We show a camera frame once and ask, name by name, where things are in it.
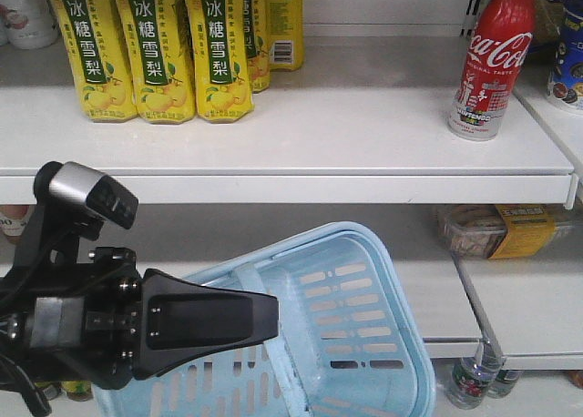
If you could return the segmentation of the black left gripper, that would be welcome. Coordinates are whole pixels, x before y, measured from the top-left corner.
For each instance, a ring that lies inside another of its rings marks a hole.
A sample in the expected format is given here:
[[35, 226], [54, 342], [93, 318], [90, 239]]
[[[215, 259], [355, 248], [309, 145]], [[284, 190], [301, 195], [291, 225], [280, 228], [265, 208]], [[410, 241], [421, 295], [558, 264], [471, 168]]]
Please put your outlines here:
[[33, 381], [119, 390], [132, 373], [140, 381], [161, 376], [279, 333], [279, 302], [271, 295], [201, 286], [156, 269], [146, 270], [141, 285], [133, 250], [94, 253], [90, 263], [59, 270], [57, 287], [34, 292], [22, 339]]

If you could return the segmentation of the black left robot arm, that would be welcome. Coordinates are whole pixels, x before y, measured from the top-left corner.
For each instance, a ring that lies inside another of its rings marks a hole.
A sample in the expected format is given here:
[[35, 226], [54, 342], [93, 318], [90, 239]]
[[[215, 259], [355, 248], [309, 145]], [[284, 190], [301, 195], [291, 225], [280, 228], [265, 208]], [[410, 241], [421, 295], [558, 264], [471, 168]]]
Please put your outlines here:
[[36, 206], [1, 280], [1, 386], [35, 416], [51, 412], [43, 382], [90, 381], [119, 390], [199, 357], [249, 347], [278, 333], [278, 301], [221, 290], [160, 270], [139, 273], [135, 252], [95, 249], [106, 221], [133, 225], [138, 199], [107, 174], [46, 163]]

